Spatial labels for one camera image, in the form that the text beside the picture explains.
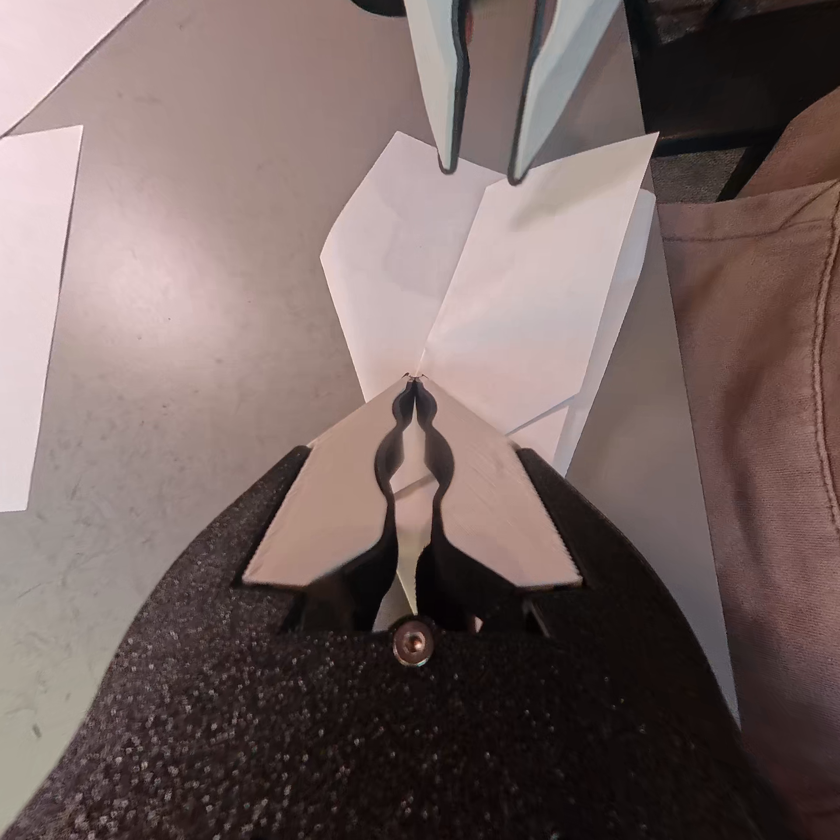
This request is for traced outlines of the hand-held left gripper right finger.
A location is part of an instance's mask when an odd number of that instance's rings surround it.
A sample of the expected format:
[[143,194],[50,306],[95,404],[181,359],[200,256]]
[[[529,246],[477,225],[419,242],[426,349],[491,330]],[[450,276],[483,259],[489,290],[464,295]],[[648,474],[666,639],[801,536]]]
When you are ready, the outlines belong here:
[[425,376],[413,382],[423,461],[437,482],[430,540],[416,564],[420,613],[448,631],[520,623],[541,592],[583,576],[532,483],[520,448]]

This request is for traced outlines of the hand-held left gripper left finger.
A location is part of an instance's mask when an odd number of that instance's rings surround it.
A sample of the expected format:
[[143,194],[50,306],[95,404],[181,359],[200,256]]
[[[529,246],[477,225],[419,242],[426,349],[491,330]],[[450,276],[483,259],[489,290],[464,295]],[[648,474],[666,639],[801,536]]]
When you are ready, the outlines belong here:
[[403,463],[416,381],[405,375],[304,448],[246,564],[247,587],[291,593],[287,629],[372,629],[396,576],[391,480]]

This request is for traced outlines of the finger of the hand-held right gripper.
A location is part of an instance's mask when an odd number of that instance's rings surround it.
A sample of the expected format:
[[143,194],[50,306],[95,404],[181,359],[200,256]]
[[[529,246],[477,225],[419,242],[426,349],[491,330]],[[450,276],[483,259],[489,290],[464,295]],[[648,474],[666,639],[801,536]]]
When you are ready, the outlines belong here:
[[618,1],[537,1],[507,179],[520,184],[612,22]]
[[469,86],[469,2],[405,1],[404,8],[439,166],[453,174]]

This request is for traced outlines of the white paper sheet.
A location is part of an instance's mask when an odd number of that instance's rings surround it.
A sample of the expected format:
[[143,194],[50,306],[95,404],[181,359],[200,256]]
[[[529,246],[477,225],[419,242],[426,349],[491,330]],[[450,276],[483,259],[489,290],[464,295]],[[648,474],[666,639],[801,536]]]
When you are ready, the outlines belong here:
[[139,1],[2,1],[1,134],[48,95]]
[[83,128],[1,142],[1,510],[28,506]]
[[365,403],[425,376],[523,449],[553,457],[618,270],[644,259],[655,135],[538,166],[517,186],[436,172],[396,133],[328,233],[321,263]]

